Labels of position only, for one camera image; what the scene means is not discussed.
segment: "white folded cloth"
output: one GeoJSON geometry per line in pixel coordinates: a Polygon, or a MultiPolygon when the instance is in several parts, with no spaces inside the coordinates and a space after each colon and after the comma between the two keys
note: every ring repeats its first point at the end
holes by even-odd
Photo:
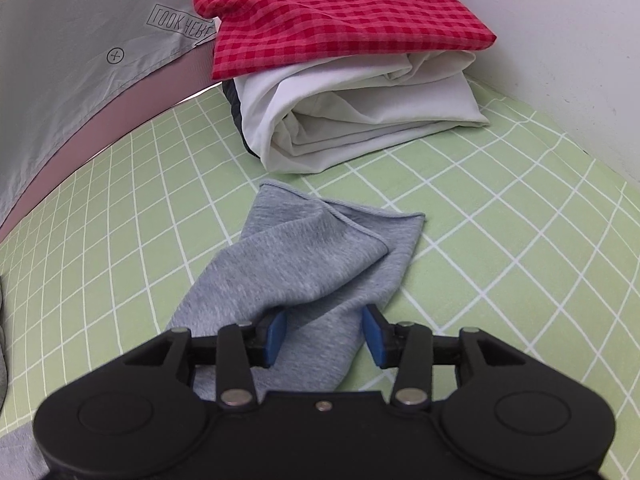
{"type": "Polygon", "coordinates": [[[242,132],[267,171],[319,173],[364,153],[488,124],[461,50],[318,59],[234,79],[242,132]]]}

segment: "pink strip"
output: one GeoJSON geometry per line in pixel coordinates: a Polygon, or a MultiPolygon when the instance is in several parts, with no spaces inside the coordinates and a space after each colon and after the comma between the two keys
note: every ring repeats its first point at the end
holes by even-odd
{"type": "Polygon", "coordinates": [[[155,70],[95,114],[49,159],[0,226],[0,242],[51,191],[92,156],[131,130],[210,86],[211,44],[155,70]]]}

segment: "blue gripper pad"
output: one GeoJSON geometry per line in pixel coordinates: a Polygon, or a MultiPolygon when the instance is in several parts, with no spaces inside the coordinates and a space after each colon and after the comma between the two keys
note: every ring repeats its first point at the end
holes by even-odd
{"type": "Polygon", "coordinates": [[[287,335],[287,316],[284,310],[276,314],[267,329],[267,341],[264,345],[264,361],[267,366],[276,362],[278,352],[287,335]]]}
{"type": "Polygon", "coordinates": [[[383,341],[382,327],[376,322],[369,311],[369,305],[362,309],[362,331],[376,366],[383,366],[386,362],[386,349],[383,341]]]}

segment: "gray towel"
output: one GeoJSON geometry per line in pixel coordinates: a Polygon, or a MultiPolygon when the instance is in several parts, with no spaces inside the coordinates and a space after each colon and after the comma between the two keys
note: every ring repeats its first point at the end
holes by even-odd
{"type": "MultiPolygon", "coordinates": [[[[333,390],[362,343],[362,307],[384,308],[398,290],[423,224],[422,213],[321,200],[265,181],[239,242],[207,266],[169,327],[212,335],[269,307],[287,307],[276,364],[254,368],[258,394],[333,390]]],[[[214,397],[213,367],[197,371],[194,390],[214,397]]]]}

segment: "red checkered cloth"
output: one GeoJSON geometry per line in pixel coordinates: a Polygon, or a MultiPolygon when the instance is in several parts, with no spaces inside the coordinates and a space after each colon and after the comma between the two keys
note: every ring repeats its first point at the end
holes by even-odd
{"type": "Polygon", "coordinates": [[[457,0],[193,0],[222,20],[212,77],[354,54],[482,50],[494,34],[457,0]]]}

